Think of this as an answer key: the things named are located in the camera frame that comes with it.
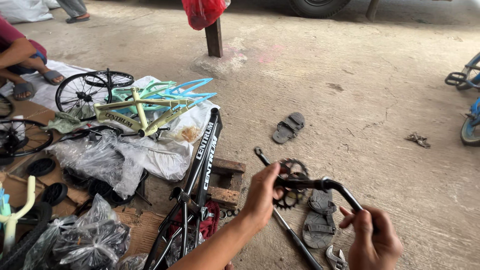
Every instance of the hand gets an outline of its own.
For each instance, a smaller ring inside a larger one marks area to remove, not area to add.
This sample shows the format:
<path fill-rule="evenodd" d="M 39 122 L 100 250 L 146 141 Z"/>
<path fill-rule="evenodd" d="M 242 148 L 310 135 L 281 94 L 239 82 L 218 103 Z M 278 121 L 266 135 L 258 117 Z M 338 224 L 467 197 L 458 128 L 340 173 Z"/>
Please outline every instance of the hand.
<path fill-rule="evenodd" d="M 393 270 L 403 246 L 398 238 L 388 214 L 380 209 L 362 206 L 364 210 L 352 214 L 340 206 L 345 216 L 339 224 L 347 228 L 353 224 L 355 241 L 348 253 L 350 270 Z M 379 232 L 373 234 L 373 222 Z"/>
<path fill-rule="evenodd" d="M 252 177 L 247 201 L 239 216 L 248 216 L 256 231 L 261 230 L 272 217 L 272 199 L 279 198 L 281 191 L 275 191 L 273 184 L 280 173 L 280 164 L 275 162 Z"/>

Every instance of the sandal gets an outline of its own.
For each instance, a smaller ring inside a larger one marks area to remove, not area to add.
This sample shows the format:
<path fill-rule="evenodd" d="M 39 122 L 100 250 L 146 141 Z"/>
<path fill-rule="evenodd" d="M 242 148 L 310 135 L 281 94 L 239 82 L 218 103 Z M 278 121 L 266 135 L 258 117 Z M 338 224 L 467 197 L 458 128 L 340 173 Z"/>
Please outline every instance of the sandal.
<path fill-rule="evenodd" d="M 17 95 L 23 94 L 25 92 L 30 92 L 30 95 L 26 98 L 17 98 Z M 13 87 L 13 98 L 18 101 L 29 100 L 35 96 L 35 89 L 33 88 L 33 84 L 26 82 L 22 84 L 17 84 Z"/>
<path fill-rule="evenodd" d="M 55 79 L 56 77 L 60 77 L 60 76 L 63 76 L 62 74 L 60 74 L 60 72 L 56 71 L 56 70 L 50 70 L 50 71 L 47 71 L 45 72 L 45 74 L 43 74 L 43 77 L 45 78 L 45 80 L 47 82 L 49 82 L 51 85 L 53 86 L 59 86 L 64 80 L 65 80 L 65 76 L 63 76 L 63 80 L 61 80 L 60 82 L 58 83 L 54 83 L 52 80 Z"/>
<path fill-rule="evenodd" d="M 328 245 L 335 234 L 335 222 L 332 213 L 336 205 L 332 202 L 332 191 L 328 193 L 313 189 L 312 196 L 308 199 L 312 208 L 303 223 L 303 241 L 312 248 L 322 248 Z"/>
<path fill-rule="evenodd" d="M 289 115 L 285 121 L 276 125 L 277 130 L 273 133 L 273 140 L 283 144 L 290 138 L 298 136 L 298 131 L 305 126 L 305 118 L 299 112 Z"/>

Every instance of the yellow bicycle frame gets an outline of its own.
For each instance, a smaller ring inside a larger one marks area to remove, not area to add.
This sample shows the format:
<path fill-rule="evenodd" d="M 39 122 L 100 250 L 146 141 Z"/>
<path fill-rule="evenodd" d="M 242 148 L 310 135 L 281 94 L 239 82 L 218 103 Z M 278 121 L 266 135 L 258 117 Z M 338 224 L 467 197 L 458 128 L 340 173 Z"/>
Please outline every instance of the yellow bicycle frame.
<path fill-rule="evenodd" d="M 194 103 L 194 101 L 188 99 L 141 99 L 138 94 L 138 90 L 140 90 L 138 87 L 133 87 L 130 89 L 130 91 L 132 92 L 132 100 L 115 102 L 105 105 L 95 103 L 94 109 L 97 120 L 100 123 L 105 122 L 105 120 L 114 120 L 133 129 L 134 131 L 139 132 L 142 130 L 144 134 L 142 134 L 141 136 L 150 136 L 155 133 L 159 127 L 165 125 L 171 120 L 179 117 L 182 113 L 194 107 L 189 107 L 189 105 Z M 148 124 L 148 120 L 145 117 L 145 111 L 142 104 L 166 106 L 170 107 L 170 109 L 164 112 L 153 122 Z M 177 105 L 185 106 L 172 110 L 172 108 L 176 107 Z M 127 108 L 129 106 L 135 106 L 137 108 L 138 118 L 140 119 L 140 122 L 137 122 L 121 113 L 112 111 Z"/>

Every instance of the chainring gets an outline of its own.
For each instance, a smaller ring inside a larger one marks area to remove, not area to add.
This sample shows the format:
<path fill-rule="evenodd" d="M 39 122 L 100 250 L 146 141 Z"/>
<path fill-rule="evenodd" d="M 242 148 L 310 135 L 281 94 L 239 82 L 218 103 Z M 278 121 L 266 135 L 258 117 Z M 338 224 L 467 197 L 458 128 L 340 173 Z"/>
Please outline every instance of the chainring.
<path fill-rule="evenodd" d="M 296 159 L 284 159 L 280 162 L 280 177 L 287 181 L 308 180 L 308 170 L 303 163 Z M 306 189 L 289 189 L 283 187 L 283 196 L 273 203 L 282 209 L 290 209 L 305 196 Z"/>

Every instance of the bicycle wheel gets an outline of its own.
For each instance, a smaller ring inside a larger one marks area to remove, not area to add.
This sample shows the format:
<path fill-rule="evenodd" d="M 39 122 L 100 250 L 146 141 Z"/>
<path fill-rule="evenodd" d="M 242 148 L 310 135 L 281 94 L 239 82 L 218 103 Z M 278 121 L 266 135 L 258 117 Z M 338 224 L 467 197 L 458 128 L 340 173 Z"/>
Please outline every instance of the bicycle wheel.
<path fill-rule="evenodd" d="M 0 94 L 0 119 L 7 118 L 13 111 L 13 104 L 4 95 Z"/>
<path fill-rule="evenodd" d="M 9 253 L 3 254 L 0 259 L 0 269 L 18 270 L 23 268 L 27 252 L 47 229 L 51 216 L 52 207 L 48 203 L 39 202 L 32 206 L 25 217 L 36 219 L 35 227 L 13 246 Z"/>
<path fill-rule="evenodd" d="M 51 130 L 41 130 L 44 124 L 26 119 L 0 121 L 0 159 L 37 153 L 53 141 Z"/>
<path fill-rule="evenodd" d="M 104 80 L 111 88 L 125 87 L 133 84 L 133 76 L 119 71 L 111 71 L 110 69 L 101 71 L 91 71 L 89 74 L 96 75 Z M 87 81 L 87 84 L 96 84 L 94 81 Z"/>
<path fill-rule="evenodd" d="M 460 132 L 462 143 L 466 146 L 480 147 L 480 128 L 472 126 L 473 119 L 467 117 Z"/>
<path fill-rule="evenodd" d="M 94 120 L 95 103 L 107 104 L 112 101 L 108 84 L 93 74 L 77 74 L 63 81 L 55 94 L 59 111 L 78 117 L 80 121 Z"/>
<path fill-rule="evenodd" d="M 465 73 L 467 75 L 467 80 L 471 81 L 476 85 L 480 84 L 480 76 L 479 76 L 480 67 L 478 66 L 479 62 L 480 62 L 480 53 L 477 54 L 462 70 L 462 73 Z M 467 83 L 463 83 L 463 84 L 457 85 L 456 88 L 457 90 L 467 90 L 472 87 Z"/>

